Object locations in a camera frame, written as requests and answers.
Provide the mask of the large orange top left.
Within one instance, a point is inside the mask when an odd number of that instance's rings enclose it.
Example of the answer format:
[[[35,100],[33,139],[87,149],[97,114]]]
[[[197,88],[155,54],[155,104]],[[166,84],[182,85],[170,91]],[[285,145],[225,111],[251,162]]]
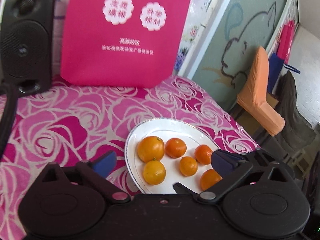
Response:
[[[138,143],[136,150],[140,160],[144,163],[153,159],[160,161],[165,154],[164,142],[157,136],[145,137]]]

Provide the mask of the small tangerine top right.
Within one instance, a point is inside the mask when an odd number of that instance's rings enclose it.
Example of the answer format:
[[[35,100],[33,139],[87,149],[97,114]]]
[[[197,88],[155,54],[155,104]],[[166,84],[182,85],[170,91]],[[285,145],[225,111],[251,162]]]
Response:
[[[202,165],[209,165],[211,163],[211,156],[213,150],[207,145],[199,145],[194,152],[196,160]]]

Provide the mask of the dark grey covered chair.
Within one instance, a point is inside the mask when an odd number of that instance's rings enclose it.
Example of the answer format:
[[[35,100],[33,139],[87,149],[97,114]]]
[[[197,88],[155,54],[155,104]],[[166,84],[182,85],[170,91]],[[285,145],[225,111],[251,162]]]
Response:
[[[278,159],[293,158],[314,141],[316,132],[310,122],[298,111],[296,83],[291,72],[287,72],[280,78],[276,95],[278,104],[275,110],[284,118],[285,126],[274,137],[263,129],[258,135],[258,144]]]

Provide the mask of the yellow-orange citrus lower left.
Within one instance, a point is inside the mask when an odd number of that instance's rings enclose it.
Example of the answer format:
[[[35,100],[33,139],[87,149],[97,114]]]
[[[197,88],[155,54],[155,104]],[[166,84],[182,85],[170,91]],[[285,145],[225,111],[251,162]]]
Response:
[[[160,161],[153,159],[144,166],[143,178],[148,184],[161,184],[165,180],[165,177],[166,169]]]

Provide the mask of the small tangerine top middle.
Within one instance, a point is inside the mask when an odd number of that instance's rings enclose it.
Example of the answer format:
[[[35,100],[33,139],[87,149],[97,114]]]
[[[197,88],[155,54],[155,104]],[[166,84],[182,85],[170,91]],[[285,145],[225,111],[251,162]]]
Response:
[[[165,153],[171,158],[180,158],[187,151],[185,142],[179,138],[171,138],[165,144]]]

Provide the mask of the orange lower right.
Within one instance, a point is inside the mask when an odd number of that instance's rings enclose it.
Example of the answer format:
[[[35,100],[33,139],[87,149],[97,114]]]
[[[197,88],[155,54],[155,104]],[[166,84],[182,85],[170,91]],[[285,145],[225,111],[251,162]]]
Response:
[[[200,188],[205,191],[222,180],[222,177],[212,168],[203,173],[200,178]]]

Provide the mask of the magenta tote bag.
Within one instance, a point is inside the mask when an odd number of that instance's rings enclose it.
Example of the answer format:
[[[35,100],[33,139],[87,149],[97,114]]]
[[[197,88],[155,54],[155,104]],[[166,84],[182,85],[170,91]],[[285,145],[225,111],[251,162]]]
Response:
[[[169,77],[190,0],[70,0],[61,77],[74,85],[151,88]]]

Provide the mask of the cartoon painted glass door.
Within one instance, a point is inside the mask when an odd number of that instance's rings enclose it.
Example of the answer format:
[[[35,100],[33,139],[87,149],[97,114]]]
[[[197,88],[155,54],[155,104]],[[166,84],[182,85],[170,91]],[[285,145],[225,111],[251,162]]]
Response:
[[[297,0],[211,0],[178,75],[193,80],[225,110],[236,102],[255,51],[267,51],[289,3]]]

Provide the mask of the hanging magenta bag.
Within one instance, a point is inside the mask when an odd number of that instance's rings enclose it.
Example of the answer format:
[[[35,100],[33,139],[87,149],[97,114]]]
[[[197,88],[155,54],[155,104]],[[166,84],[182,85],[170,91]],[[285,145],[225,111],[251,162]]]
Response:
[[[283,26],[277,50],[277,57],[284,60],[284,63],[289,62],[294,33],[295,23],[293,20],[291,20]]]

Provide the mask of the small orange centre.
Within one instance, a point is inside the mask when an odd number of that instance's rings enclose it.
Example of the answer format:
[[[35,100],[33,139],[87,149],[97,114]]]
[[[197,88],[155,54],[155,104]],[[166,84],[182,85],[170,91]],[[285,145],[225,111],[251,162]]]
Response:
[[[191,177],[195,175],[197,169],[197,161],[192,157],[183,157],[179,162],[179,170],[185,177]]]

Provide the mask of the orange covered chair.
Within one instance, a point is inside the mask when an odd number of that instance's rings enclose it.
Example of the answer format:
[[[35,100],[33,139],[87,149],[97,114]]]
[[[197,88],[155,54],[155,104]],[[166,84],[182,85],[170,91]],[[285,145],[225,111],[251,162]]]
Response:
[[[272,137],[282,131],[284,118],[266,101],[269,74],[268,54],[259,46],[247,78],[237,95],[237,103]]]

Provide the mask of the blue bag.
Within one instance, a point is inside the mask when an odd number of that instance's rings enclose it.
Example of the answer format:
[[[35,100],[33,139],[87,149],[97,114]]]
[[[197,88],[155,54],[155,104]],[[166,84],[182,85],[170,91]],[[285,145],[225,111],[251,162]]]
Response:
[[[285,63],[285,60],[279,58],[275,53],[271,54],[268,62],[269,62],[269,73],[268,73],[267,92],[270,94],[274,89],[276,81],[283,67],[287,70],[300,74],[300,70]]]

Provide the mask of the small tangerine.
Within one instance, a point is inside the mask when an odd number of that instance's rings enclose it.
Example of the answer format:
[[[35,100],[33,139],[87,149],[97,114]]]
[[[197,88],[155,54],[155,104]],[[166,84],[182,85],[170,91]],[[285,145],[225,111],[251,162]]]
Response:
[[[194,152],[196,160],[202,165],[209,165],[211,163],[211,156],[213,150],[207,145],[199,145]]]
[[[165,153],[171,158],[180,158],[187,151],[185,142],[179,138],[171,138],[165,144]]]

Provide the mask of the pink rose tablecloth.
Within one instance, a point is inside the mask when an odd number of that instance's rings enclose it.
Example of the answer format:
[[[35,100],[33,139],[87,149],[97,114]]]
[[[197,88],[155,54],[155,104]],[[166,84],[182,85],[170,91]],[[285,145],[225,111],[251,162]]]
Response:
[[[229,152],[257,143],[209,94],[191,80],[171,76],[153,88],[80,87],[60,77],[45,93],[20,98],[1,162],[1,239],[25,236],[17,215],[29,186],[49,162],[73,166],[116,152],[108,180],[130,195],[138,188],[125,165],[125,140],[137,124],[174,118],[209,135]]]

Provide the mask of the black loudspeaker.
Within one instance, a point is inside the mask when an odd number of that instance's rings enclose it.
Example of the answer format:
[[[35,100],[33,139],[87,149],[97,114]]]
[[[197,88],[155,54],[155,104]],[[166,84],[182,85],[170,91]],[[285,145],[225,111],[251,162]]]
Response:
[[[7,0],[1,23],[4,82],[20,97],[47,91],[52,84],[55,0]]]

